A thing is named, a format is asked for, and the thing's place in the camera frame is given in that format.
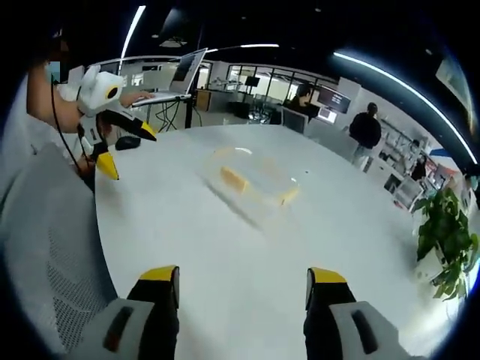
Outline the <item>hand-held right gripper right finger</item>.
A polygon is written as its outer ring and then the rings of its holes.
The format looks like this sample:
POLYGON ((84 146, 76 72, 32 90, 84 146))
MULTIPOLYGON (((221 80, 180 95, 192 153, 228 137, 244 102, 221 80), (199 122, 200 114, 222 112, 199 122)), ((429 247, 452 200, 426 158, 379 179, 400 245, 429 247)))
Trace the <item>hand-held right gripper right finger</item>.
POLYGON ((398 330, 375 307, 358 301, 335 271, 307 270, 303 332, 308 359, 406 359, 398 330))

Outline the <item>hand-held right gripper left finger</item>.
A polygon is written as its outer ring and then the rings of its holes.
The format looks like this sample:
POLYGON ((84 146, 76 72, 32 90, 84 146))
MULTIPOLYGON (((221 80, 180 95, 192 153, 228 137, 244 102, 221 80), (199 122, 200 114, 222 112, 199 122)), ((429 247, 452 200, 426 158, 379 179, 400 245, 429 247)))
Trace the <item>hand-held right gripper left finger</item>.
POLYGON ((179 267, 150 269, 105 309, 101 346, 117 359, 174 359, 178 311, 179 267))

